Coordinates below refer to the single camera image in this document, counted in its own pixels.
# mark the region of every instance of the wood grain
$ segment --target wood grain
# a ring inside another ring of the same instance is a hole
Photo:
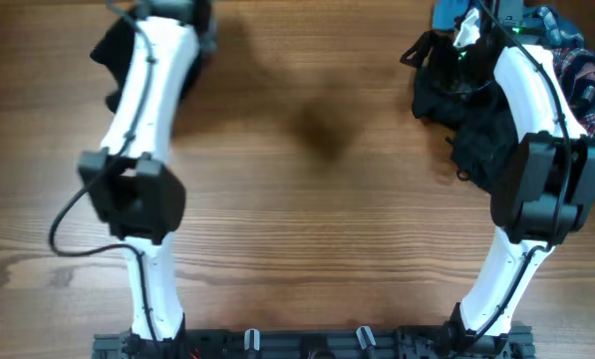
[[[0,359],[88,358],[130,325],[116,254],[56,258],[47,228],[79,186],[113,87],[89,51],[99,1],[0,0]],[[595,44],[595,2],[560,1]],[[191,328],[443,322],[492,236],[489,198],[458,181],[449,131],[410,111],[402,52],[431,2],[222,1],[219,53],[175,123],[187,189],[175,243]],[[108,242],[89,204],[61,242]],[[540,358],[595,358],[595,207],[540,270],[515,318]]]

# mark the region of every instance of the plaid cloth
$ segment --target plaid cloth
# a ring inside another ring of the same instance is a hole
[[[567,102],[578,122],[595,139],[595,73],[587,64],[595,66],[595,53],[585,49],[555,49],[554,70]]]

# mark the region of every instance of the pile of clothes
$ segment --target pile of clothes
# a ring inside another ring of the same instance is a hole
[[[595,52],[584,48],[580,31],[552,7],[525,8],[524,15],[527,26],[544,32],[540,45],[552,49],[555,73],[567,103],[588,135],[595,138]],[[455,130],[453,138],[446,140],[452,145],[450,157],[458,166],[456,175],[488,192],[518,144],[509,105],[492,74],[506,45],[500,31],[492,31],[466,48],[463,57],[450,36],[429,31],[401,59],[418,69],[413,114]]]

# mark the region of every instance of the wooden table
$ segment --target wooden table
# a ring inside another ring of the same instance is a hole
[[[595,2],[560,7],[595,45]],[[398,63],[430,10],[217,4],[219,53],[171,149],[187,189],[175,265],[188,327],[436,324],[467,293],[492,237],[489,198],[456,179],[449,131],[413,118],[413,71]],[[80,151],[112,118],[115,84],[88,54],[113,21],[98,0],[0,0],[0,358],[88,358],[93,334],[131,323],[116,253],[63,259],[46,244],[80,186]],[[59,240],[110,241],[86,200]],[[534,326],[540,358],[595,358],[595,206],[515,319]]]

